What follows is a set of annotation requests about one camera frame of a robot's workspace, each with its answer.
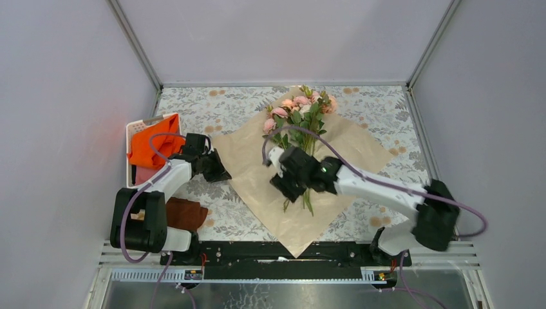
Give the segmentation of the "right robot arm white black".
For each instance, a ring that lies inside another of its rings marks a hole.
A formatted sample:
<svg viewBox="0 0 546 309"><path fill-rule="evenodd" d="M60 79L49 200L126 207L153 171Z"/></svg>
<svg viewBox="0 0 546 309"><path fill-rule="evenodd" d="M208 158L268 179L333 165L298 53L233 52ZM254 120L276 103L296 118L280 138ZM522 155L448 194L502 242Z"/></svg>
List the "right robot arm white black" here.
<svg viewBox="0 0 546 309"><path fill-rule="evenodd" d="M310 189L363 198L405 216L406 221L376 232L369 248L375 264L385 265L411 248L445 252L454 236L460 210L440 181L399 182L352 167L338 157L319 161L294 146L272 148L264 155L264 164L276 169L270 183L291 202Z"/></svg>

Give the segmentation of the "pink fake flower bouquet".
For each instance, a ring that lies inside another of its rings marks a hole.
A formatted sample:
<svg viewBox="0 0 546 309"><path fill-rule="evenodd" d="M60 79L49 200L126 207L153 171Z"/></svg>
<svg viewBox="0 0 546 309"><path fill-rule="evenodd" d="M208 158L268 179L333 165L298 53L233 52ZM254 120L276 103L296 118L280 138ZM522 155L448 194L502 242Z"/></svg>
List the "pink fake flower bouquet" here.
<svg viewBox="0 0 546 309"><path fill-rule="evenodd" d="M288 149L295 146L314 157L316 142L327 132L325 116L335 112L337 101L327 92L318 92L306 85L299 90L302 94L282 100L280 106L267 107L263 138L276 147ZM311 192L311 189L306 190L298 199L302 199L302 208L314 214ZM285 198L283 210L286 211L291 204Z"/></svg>

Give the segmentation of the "beige kraft wrapping paper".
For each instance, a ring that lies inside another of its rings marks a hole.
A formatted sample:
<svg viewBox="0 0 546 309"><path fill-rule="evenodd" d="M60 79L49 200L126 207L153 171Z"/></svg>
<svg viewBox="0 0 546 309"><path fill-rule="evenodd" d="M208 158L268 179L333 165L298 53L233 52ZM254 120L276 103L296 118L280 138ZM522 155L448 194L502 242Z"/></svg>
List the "beige kraft wrapping paper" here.
<svg viewBox="0 0 546 309"><path fill-rule="evenodd" d="M333 184L320 185L320 161L335 155L323 144L315 148L316 158L292 151L288 170L263 163L265 148L271 144L263 138L265 112L250 118L231 134L213 138L223 166L232 176L231 187L257 219L290 252L298 258L323 233L333 220L353 201L354 196L329 192Z"/></svg>

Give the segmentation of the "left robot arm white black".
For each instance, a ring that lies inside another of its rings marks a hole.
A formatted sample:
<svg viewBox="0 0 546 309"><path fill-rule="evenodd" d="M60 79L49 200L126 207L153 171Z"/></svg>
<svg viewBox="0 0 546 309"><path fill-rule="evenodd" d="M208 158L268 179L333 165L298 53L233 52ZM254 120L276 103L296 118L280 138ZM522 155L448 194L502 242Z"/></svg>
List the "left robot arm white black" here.
<svg viewBox="0 0 546 309"><path fill-rule="evenodd" d="M155 138L157 135L151 136L149 145L165 164L143 184L117 192L109 241L132 263L138 259L130 257L129 250L145 254L175 252L183 264L190 265L200 255L199 246L192 242L197 235L168 226L166 203L196 175L202 175L207 182L229 180L231 176L208 136L186 134L179 152L170 156L157 149L153 143Z"/></svg>

